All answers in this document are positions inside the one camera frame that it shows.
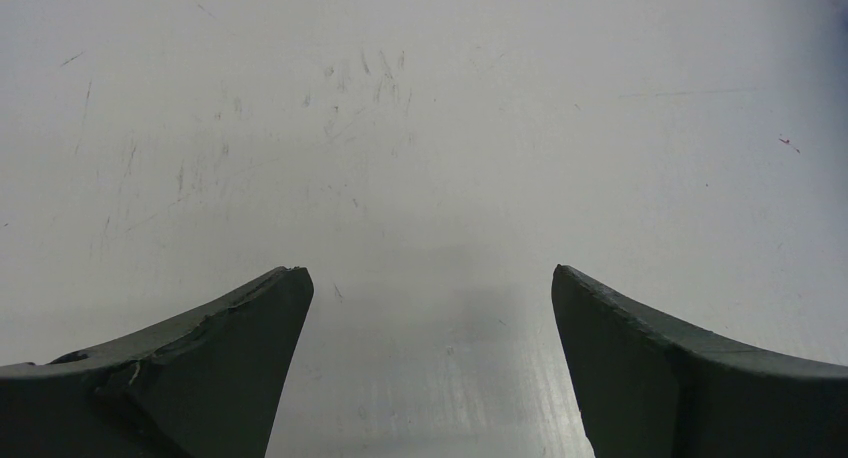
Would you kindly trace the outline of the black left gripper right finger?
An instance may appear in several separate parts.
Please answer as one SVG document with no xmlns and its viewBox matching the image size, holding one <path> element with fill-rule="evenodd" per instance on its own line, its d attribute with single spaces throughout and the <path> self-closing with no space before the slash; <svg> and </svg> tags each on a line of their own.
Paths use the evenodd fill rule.
<svg viewBox="0 0 848 458">
<path fill-rule="evenodd" d="M 560 265 L 551 301 L 598 457 L 843 457 L 847 370 L 695 326 Z"/>
</svg>

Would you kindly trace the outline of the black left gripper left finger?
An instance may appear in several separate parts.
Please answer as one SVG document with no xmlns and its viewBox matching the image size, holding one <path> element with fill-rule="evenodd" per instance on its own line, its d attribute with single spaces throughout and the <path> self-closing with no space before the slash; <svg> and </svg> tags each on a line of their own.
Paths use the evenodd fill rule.
<svg viewBox="0 0 848 458">
<path fill-rule="evenodd" d="M 5 457 L 262 457 L 314 295 L 275 268 L 123 337 L 1 369 Z"/>
</svg>

